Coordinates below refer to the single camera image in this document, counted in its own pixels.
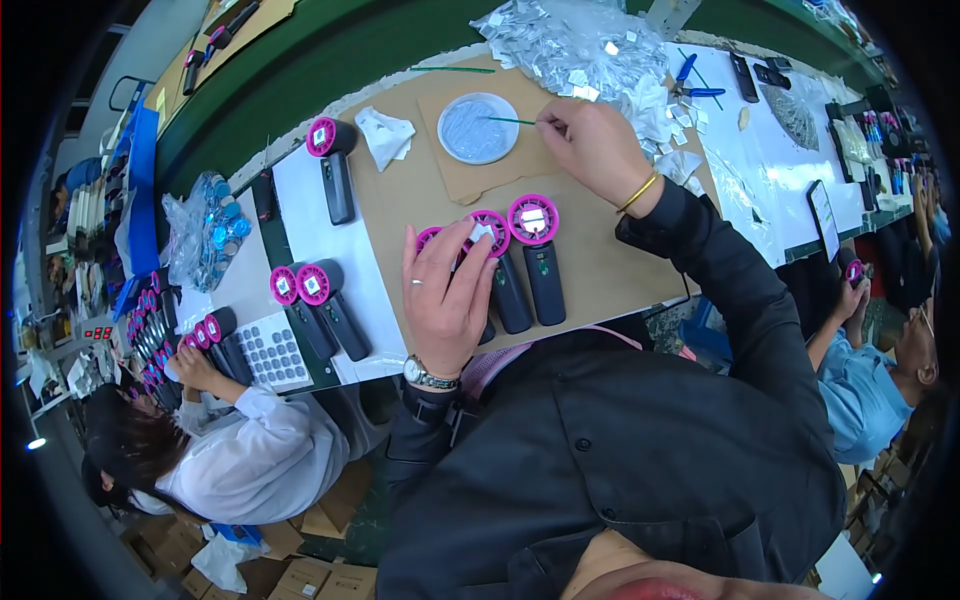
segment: light blue shirt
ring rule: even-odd
[[[877,456],[913,412],[887,371],[896,364],[870,344],[854,349],[843,327],[830,342],[817,378],[838,463],[859,465]]]

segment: metal watch strap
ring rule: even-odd
[[[418,385],[425,385],[428,388],[433,388],[434,390],[454,390],[458,385],[460,385],[460,378],[456,379],[440,379],[439,377],[434,377],[429,373],[424,373],[420,376],[420,381],[417,382]]]

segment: green stick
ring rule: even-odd
[[[522,125],[537,125],[533,121],[520,121],[519,119],[508,119],[506,117],[487,117],[491,121],[506,121],[507,123],[520,123]]]
[[[496,73],[495,69],[474,69],[467,66],[412,66],[411,71],[468,71],[470,73]]]

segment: man's right hand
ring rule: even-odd
[[[543,143],[567,173],[597,196],[620,208],[653,175],[630,122],[605,104],[559,99],[537,116]],[[663,177],[637,198],[627,212],[641,219],[663,193]]]

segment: smartphone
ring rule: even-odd
[[[827,251],[827,261],[833,262],[833,258],[840,251],[840,232],[837,230],[833,208],[830,206],[830,198],[827,196],[827,189],[822,180],[816,180],[810,185],[806,198],[810,201],[810,209],[813,210],[813,216],[817,221],[820,239],[824,243],[824,250]]]

